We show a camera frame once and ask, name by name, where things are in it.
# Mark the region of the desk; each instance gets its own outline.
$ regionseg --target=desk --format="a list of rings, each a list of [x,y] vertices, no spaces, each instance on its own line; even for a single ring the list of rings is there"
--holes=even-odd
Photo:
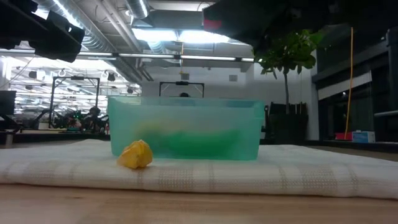
[[[398,223],[398,202],[0,185],[0,223]]]

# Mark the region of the crumpled paper ball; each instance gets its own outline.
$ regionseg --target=crumpled paper ball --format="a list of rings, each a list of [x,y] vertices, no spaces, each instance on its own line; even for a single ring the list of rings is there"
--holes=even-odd
[[[132,169],[145,167],[152,162],[153,153],[149,145],[143,140],[134,141],[125,147],[117,163]]]

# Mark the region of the orange cord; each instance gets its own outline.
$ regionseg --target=orange cord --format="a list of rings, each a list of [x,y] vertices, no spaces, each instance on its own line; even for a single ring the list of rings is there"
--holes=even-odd
[[[353,88],[353,73],[354,73],[354,28],[351,27],[351,78],[349,79],[347,119],[346,119],[346,131],[344,133],[344,140],[347,140],[349,109],[351,106],[351,89]]]

